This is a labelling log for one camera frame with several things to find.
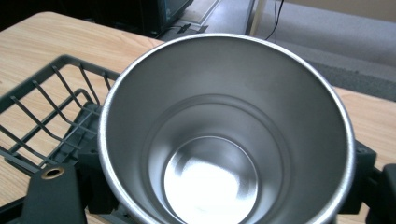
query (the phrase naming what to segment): floor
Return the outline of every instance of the floor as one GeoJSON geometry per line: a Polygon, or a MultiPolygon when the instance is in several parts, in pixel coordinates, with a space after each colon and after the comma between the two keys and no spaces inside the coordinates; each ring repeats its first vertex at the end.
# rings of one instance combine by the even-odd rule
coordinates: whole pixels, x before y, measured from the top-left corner
{"type": "MultiPolygon", "coordinates": [[[[265,39],[271,33],[275,2],[267,1],[255,37],[265,39]]],[[[251,22],[249,11],[254,13],[253,3],[219,0],[204,22],[193,24],[182,35],[195,34],[202,26],[207,26],[206,33],[244,35],[251,22]]],[[[163,40],[179,37],[176,32],[170,31],[163,40]]],[[[395,22],[285,2],[276,32],[268,40],[307,60],[322,75],[329,74],[325,77],[333,85],[396,101],[395,22]]]]}

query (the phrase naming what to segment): wire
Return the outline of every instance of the wire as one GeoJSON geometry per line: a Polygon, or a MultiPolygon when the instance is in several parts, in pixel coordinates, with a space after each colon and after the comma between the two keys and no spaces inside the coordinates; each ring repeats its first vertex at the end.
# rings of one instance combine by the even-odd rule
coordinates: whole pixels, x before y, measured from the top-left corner
{"type": "MultiPolygon", "coordinates": [[[[276,3],[277,1],[274,1],[274,26],[276,25],[277,21],[277,15],[276,15],[276,3]]],[[[276,43],[276,31],[274,32],[274,43],[276,43]]]]}
{"type": "Polygon", "coordinates": [[[275,23],[274,29],[273,29],[273,31],[271,32],[271,34],[269,34],[269,35],[267,36],[267,38],[265,38],[265,40],[268,40],[268,38],[269,38],[269,37],[275,32],[275,30],[276,30],[277,24],[279,23],[280,11],[282,10],[283,2],[284,2],[284,1],[285,1],[285,0],[281,0],[281,2],[280,2],[279,11],[277,12],[276,23],[275,23]]]}

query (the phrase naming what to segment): table surface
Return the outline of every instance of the table surface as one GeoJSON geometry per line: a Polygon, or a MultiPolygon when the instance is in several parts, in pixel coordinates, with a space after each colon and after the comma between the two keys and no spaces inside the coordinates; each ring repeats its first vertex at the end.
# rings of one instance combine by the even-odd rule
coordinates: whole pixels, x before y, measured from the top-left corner
{"type": "MultiPolygon", "coordinates": [[[[120,73],[138,56],[161,43],[55,13],[36,14],[0,32],[0,94],[62,54],[120,73]]],[[[335,90],[346,106],[356,138],[377,152],[375,166],[381,169],[384,164],[396,163],[396,103],[335,90]]],[[[5,140],[0,138],[0,144],[5,144],[5,140]]],[[[0,179],[0,205],[25,195],[29,178],[3,160],[0,179]]],[[[367,207],[363,207],[358,216],[338,216],[338,222],[363,223],[366,214],[367,207]]],[[[101,220],[89,217],[89,222],[101,220]]]]}

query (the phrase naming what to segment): metal grommet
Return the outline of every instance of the metal grommet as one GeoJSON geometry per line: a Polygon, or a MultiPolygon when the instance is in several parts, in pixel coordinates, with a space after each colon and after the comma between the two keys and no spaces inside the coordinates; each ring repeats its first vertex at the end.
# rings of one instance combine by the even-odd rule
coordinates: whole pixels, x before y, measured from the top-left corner
{"type": "Polygon", "coordinates": [[[44,172],[41,175],[41,178],[42,179],[47,179],[47,180],[54,179],[54,178],[62,175],[63,173],[64,173],[64,168],[63,167],[61,167],[61,166],[54,167],[54,168],[51,168],[48,171],[44,172]]]}

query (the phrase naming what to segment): stainless steel mug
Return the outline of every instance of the stainless steel mug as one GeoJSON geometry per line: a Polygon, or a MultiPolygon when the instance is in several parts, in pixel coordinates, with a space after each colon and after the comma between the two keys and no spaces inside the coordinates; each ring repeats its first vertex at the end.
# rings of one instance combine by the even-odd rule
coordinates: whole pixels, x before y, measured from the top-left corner
{"type": "Polygon", "coordinates": [[[241,35],[144,54],[100,118],[106,179],[143,223],[321,223],[354,171],[342,102],[308,63],[241,35]]]}

